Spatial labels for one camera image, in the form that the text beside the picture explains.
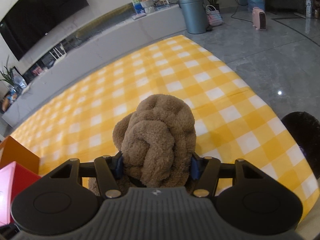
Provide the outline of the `teddy bear on console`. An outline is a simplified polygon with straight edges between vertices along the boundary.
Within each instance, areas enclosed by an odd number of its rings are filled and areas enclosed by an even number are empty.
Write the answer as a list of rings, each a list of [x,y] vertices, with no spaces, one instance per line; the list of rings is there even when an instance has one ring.
[[[146,14],[151,14],[156,11],[153,0],[139,0]]]

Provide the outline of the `yellow checkered tablecloth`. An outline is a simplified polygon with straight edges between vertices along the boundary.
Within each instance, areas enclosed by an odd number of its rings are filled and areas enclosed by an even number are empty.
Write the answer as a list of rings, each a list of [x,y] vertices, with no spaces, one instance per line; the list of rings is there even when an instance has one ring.
[[[41,175],[70,158],[115,155],[116,123],[153,94],[173,95],[191,108],[198,155],[224,163],[244,158],[293,191],[305,215],[311,211],[318,182],[281,120],[231,68],[183,35],[97,70],[50,100],[12,137],[40,157]]]

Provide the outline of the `black wall television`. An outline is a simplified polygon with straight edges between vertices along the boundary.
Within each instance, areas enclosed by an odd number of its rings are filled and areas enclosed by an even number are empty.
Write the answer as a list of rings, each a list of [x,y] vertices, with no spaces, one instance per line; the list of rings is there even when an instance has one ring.
[[[87,0],[18,0],[1,20],[1,36],[20,60],[53,28],[87,6]]]

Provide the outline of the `orange storage box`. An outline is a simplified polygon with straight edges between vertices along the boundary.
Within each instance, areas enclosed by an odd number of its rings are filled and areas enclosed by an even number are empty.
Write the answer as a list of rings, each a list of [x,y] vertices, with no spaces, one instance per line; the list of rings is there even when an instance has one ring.
[[[40,158],[17,142],[13,137],[8,136],[1,142],[0,168],[7,166],[13,161],[35,174],[39,172]]]

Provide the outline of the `red box lid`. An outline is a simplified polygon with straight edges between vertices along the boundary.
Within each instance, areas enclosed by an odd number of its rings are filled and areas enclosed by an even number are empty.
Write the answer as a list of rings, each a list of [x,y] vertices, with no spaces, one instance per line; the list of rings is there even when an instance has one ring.
[[[0,222],[1,226],[13,222],[10,207],[14,198],[41,177],[13,161],[0,171]]]

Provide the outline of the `pink woven basket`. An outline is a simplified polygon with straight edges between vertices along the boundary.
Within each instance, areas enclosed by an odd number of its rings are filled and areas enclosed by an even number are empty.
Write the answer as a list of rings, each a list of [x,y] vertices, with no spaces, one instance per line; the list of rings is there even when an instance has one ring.
[[[220,15],[220,12],[213,5],[209,4],[206,6],[206,13],[209,25],[211,27],[217,27],[223,24],[223,19]]]

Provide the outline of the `pink space heater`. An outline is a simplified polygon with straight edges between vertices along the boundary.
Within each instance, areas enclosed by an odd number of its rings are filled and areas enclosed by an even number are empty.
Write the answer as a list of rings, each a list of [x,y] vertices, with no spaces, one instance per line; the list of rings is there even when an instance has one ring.
[[[253,27],[256,30],[266,30],[266,14],[263,9],[254,7],[252,10]]]

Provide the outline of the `grey metal trash bin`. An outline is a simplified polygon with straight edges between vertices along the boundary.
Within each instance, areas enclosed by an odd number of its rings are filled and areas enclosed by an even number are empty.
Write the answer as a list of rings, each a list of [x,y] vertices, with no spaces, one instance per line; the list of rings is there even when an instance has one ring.
[[[203,34],[207,31],[209,23],[204,0],[180,0],[179,6],[182,9],[188,33]]]

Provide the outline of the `white marble TV console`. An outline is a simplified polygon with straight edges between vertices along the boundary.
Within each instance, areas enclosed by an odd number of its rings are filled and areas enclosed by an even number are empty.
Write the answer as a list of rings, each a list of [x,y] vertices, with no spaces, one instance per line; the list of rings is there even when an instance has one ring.
[[[186,29],[178,5],[137,20],[121,22],[71,52],[31,82],[26,92],[3,114],[3,120],[17,127],[48,100],[86,74],[121,56]]]

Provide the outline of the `brown fluffy plush toy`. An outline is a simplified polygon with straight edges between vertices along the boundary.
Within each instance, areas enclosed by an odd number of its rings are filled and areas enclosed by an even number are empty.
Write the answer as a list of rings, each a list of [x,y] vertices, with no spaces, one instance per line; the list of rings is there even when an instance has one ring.
[[[149,96],[116,124],[112,138],[123,157],[124,172],[116,179],[122,194],[130,187],[189,184],[196,132],[194,116],[183,100]]]

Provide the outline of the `green plant glass vase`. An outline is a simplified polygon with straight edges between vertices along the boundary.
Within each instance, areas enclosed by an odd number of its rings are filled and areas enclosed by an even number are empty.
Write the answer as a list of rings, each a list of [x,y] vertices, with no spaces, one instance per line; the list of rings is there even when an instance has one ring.
[[[26,89],[27,83],[15,66],[9,67],[9,58],[10,56],[7,56],[4,66],[1,67],[1,81],[6,82],[10,88],[21,93]]]

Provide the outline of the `white wifi router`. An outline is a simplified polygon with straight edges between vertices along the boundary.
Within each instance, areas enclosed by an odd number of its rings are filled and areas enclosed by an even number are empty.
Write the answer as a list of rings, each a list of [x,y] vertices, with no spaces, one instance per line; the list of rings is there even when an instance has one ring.
[[[55,61],[57,61],[57,60],[64,59],[67,55],[67,52],[63,44],[59,43],[49,51],[49,54],[53,57]]]

